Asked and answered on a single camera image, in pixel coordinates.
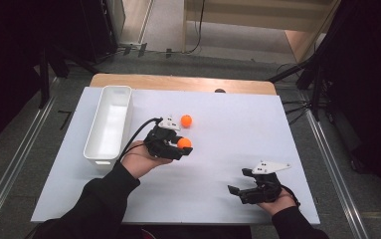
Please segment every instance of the orange ball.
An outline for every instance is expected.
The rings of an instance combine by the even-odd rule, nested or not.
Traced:
[[[192,119],[189,115],[184,115],[183,117],[181,117],[181,125],[183,125],[183,127],[189,127],[191,122]]]
[[[187,137],[181,137],[177,142],[178,148],[191,147],[191,141]]]

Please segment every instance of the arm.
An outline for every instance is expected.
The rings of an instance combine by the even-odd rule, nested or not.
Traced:
[[[280,239],[328,239],[323,231],[314,229],[308,223],[285,189],[275,202],[259,203],[258,205],[272,215],[272,222],[280,235]]]
[[[130,148],[141,144],[134,142]],[[135,147],[104,178],[87,183],[74,208],[60,219],[40,225],[34,239],[112,238],[124,216],[128,195],[140,184],[138,178],[169,162],[150,156],[145,146]]]

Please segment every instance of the person's left hand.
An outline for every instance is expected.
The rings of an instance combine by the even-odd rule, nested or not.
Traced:
[[[172,162],[172,159],[151,156],[141,140],[133,142],[129,148],[134,146],[122,158],[121,164],[136,179],[159,165]]]

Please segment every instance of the gray floor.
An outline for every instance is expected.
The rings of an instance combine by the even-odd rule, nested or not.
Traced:
[[[149,31],[148,28],[145,35],[146,40],[150,39]],[[148,47],[158,44],[157,42],[159,41],[148,41]],[[280,55],[281,52],[290,52],[286,41],[280,39],[278,42],[282,42],[282,44],[269,47],[269,53],[263,54],[258,59],[252,55],[245,55],[239,50],[235,55],[241,58],[230,59],[229,54],[222,50],[214,51],[212,48],[212,52],[205,56],[177,54],[166,58],[165,55],[155,52],[147,52],[143,57],[138,57],[136,52],[127,56],[117,54],[107,58],[96,67],[103,72],[113,74],[152,74],[261,81],[293,64],[293,59],[282,58]],[[205,46],[202,45],[202,52],[208,48]],[[279,50],[272,57],[275,48]],[[288,65],[279,69],[282,64],[286,63]],[[52,91],[52,96],[55,98],[48,117],[0,209],[0,238],[23,238],[34,227],[34,224],[30,223],[30,219],[36,201],[68,128],[68,125],[63,127],[67,115],[60,111],[73,112],[75,110],[83,88],[89,85],[92,78],[90,73],[80,67],[70,65],[70,69],[68,79],[58,79],[58,86]],[[300,91],[294,86],[296,79],[297,76],[293,75],[276,84],[278,94],[283,101],[300,99]],[[31,99],[0,135],[0,179],[38,113],[39,97],[37,94]],[[289,115],[288,120],[292,120],[297,114]],[[369,238],[381,238],[381,179],[373,174],[358,174],[350,168],[349,154],[344,148],[337,130],[326,120],[323,112],[320,114],[320,125],[355,205],[362,215]],[[327,232],[331,238],[355,238],[307,117],[303,116],[294,123],[291,126],[291,132],[321,220],[321,224],[317,227]],[[253,225],[252,231],[254,239],[278,238],[271,225]]]

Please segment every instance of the black sleeve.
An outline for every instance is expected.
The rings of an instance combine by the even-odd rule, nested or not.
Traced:
[[[125,213],[127,197],[139,184],[119,163],[104,178],[87,183],[75,207],[60,219],[44,222],[33,238],[114,237]]]
[[[314,229],[297,207],[284,209],[272,217],[280,239],[328,239],[323,231]]]

